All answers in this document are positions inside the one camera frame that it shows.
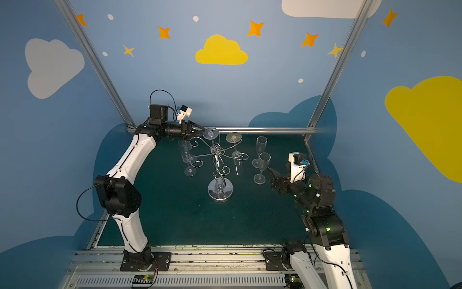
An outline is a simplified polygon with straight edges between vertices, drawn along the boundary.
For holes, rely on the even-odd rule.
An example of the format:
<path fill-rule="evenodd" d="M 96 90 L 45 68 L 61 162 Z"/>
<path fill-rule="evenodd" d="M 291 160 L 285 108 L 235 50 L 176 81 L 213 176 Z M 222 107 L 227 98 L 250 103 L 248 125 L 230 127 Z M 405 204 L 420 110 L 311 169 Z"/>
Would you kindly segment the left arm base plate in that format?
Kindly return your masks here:
<path fill-rule="evenodd" d="M 121 272 L 160 272 L 168 271 L 171 252 L 130 253 L 124 251 Z"/>

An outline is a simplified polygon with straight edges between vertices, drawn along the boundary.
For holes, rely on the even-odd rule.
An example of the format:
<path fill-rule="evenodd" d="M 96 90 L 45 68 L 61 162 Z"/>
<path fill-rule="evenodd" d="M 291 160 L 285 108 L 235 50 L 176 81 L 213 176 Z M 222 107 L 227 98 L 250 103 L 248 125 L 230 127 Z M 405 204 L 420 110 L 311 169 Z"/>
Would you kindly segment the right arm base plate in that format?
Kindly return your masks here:
<path fill-rule="evenodd" d="M 267 271 L 292 271 L 289 261 L 286 260 L 286 255 L 282 251 L 274 249 L 264 249 L 262 256 L 265 260 Z"/>

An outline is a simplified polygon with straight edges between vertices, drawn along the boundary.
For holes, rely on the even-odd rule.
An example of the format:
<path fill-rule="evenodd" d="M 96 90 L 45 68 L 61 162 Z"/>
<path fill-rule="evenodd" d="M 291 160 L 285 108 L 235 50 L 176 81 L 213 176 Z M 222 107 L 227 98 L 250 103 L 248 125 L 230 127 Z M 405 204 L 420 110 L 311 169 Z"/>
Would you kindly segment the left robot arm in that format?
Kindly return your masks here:
<path fill-rule="evenodd" d="M 155 272 L 158 269 L 139 216 L 142 196 L 134 187 L 144 161 L 163 138 L 191 138 L 205 130 L 185 120 L 192 113 L 185 105 L 174 111 L 174 122 L 167 120 L 168 106 L 151 104 L 149 109 L 150 116 L 135 129 L 132 142 L 121 159 L 106 175 L 95 179 L 101 207 L 115 220 L 123 238 L 122 272 Z"/>

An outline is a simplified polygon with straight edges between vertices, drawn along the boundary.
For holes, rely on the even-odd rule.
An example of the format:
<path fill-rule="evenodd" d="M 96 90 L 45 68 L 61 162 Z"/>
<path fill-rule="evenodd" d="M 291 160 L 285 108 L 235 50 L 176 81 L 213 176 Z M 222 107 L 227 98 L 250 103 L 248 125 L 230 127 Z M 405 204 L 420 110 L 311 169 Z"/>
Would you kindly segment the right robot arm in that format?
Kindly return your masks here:
<path fill-rule="evenodd" d="M 307 181 L 290 182 L 290 177 L 269 168 L 270 184 L 280 195 L 291 195 L 303 209 L 301 220 L 309 244 L 322 262 L 327 284 L 311 263 L 302 242 L 287 242 L 282 249 L 285 266 L 294 270 L 306 289 L 356 289 L 351 264 L 350 241 L 345 226 L 334 210 L 336 190 L 327 175 L 311 175 Z"/>

